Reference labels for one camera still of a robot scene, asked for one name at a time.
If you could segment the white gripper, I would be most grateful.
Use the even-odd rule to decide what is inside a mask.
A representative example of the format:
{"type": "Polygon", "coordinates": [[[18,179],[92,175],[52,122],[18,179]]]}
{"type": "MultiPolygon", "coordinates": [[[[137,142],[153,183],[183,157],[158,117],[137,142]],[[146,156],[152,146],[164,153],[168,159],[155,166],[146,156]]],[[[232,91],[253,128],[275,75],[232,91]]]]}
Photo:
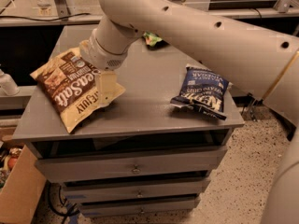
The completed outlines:
{"type": "MultiPolygon", "coordinates": [[[[115,70],[121,67],[127,53],[113,54],[104,50],[96,40],[96,30],[93,29],[88,40],[79,43],[80,56],[101,70],[115,70]]],[[[95,86],[98,91],[99,105],[109,105],[114,97],[117,75],[113,71],[101,71],[95,75],[95,86]]]]}

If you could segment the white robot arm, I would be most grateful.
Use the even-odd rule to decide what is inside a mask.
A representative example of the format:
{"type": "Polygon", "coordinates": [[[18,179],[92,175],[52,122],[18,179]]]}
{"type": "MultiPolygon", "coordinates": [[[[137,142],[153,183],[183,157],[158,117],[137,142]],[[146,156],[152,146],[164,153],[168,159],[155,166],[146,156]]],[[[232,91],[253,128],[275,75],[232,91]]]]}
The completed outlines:
{"type": "Polygon", "coordinates": [[[82,57],[100,69],[122,63],[146,32],[198,60],[299,126],[299,38],[168,0],[99,0],[104,15],[82,57]]]}

